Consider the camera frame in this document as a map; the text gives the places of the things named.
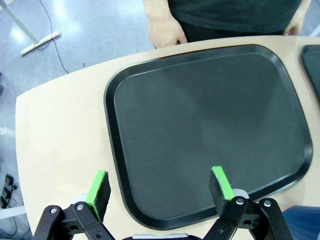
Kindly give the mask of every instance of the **beige tabletop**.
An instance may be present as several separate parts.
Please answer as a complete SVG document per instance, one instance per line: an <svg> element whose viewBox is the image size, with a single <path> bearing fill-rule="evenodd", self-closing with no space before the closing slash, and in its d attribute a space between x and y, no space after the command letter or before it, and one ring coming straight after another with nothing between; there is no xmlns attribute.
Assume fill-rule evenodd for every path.
<svg viewBox="0 0 320 240"><path fill-rule="evenodd" d="M104 91L121 68L164 56L196 50L258 44L276 53L291 77L300 99L313 143L313 159L305 177L273 197L284 210L293 205L320 206L320 111L315 91L301 60L304 45L320 38L290 36L235 37L182 44L103 62L59 77L18 96L16 153L23 201L34 233L44 208L67 208L77 195L87 193L97 170L109 172L111 196L104 224L117 240L133 234L188 233L203 238L215 219L170 231L137 223L127 212L110 146L104 109ZM237 239L250 239L240 229ZM74 239L86 239L81 234Z"/></svg>

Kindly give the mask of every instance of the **blue floor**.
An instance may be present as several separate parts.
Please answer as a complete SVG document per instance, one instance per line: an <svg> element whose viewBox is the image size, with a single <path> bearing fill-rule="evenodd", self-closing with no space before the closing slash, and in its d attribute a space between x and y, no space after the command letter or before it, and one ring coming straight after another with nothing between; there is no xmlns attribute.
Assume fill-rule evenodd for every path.
<svg viewBox="0 0 320 240"><path fill-rule="evenodd" d="M62 32L56 45L69 72L122 56L154 49L148 40L147 18L142 0L42 0L52 21L53 31ZM42 38L51 33L50 22L38 0L15 0L12 10ZM308 36L320 24L320 2L312 0L301 35ZM15 129L16 97L36 86L65 75L55 45L34 50L24 57L20 51L32 44L12 19L0 11L0 127ZM6 173L19 184L15 138L0 135L0 188ZM17 205L23 205L20 188L13 192ZM15 217L17 233L0 238L21 239L29 229L26 215ZM12 218L0 220L0 229L15 232ZM24 239L31 239L28 232Z"/></svg>

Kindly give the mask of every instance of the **blue container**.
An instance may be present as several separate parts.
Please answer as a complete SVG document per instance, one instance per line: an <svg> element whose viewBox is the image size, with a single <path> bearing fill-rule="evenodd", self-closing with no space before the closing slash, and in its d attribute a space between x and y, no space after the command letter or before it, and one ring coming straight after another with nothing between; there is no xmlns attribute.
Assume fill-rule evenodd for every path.
<svg viewBox="0 0 320 240"><path fill-rule="evenodd" d="M293 206L283 216L293 240L320 239L320 207Z"/></svg>

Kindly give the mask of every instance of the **green foam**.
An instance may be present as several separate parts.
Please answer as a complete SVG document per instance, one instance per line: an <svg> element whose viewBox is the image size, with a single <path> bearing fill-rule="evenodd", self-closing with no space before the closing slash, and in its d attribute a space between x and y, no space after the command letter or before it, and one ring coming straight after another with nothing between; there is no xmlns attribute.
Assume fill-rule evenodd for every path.
<svg viewBox="0 0 320 240"><path fill-rule="evenodd" d="M100 170L100 171L98 171L96 173L95 178L93 180L93 183L92 183L92 185L90 187L89 193L85 198L85 202L88 204L88 206L90 208L93 209L96 217L98 218L98 220L100 222L102 222L103 219L100 219L100 217L99 217L99 212L98 212L97 207L95 205L95 200L96 200L97 193L98 193L98 191L100 189L100 186L101 186L106 174L107 174L107 172L106 171L102 171L102 170Z"/></svg>
<svg viewBox="0 0 320 240"><path fill-rule="evenodd" d="M215 175L216 179L219 182L224 199L231 201L231 199L235 197L235 194L234 191L232 191L232 188L225 175L225 172L222 169L222 166L213 166L211 172Z"/></svg>

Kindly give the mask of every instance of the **person's right hand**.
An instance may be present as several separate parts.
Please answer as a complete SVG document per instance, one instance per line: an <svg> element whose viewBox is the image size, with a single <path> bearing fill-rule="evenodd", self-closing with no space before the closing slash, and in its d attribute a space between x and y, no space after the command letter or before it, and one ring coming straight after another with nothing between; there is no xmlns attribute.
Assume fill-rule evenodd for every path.
<svg viewBox="0 0 320 240"><path fill-rule="evenodd" d="M149 19L148 31L150 41L157 49L187 43L182 27L172 15Z"/></svg>

